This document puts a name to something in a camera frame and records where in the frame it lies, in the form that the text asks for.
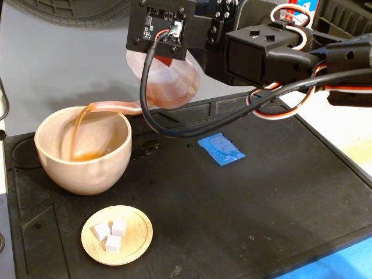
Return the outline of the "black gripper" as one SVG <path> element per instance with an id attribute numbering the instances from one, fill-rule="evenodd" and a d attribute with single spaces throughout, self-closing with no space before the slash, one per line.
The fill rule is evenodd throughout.
<path id="1" fill-rule="evenodd" d="M 198 1 L 197 16 L 211 18 L 204 49 L 193 49 L 193 57 L 203 72 L 215 80 L 230 80 L 224 72 L 224 45 L 226 33 L 233 30 L 239 1 Z"/>

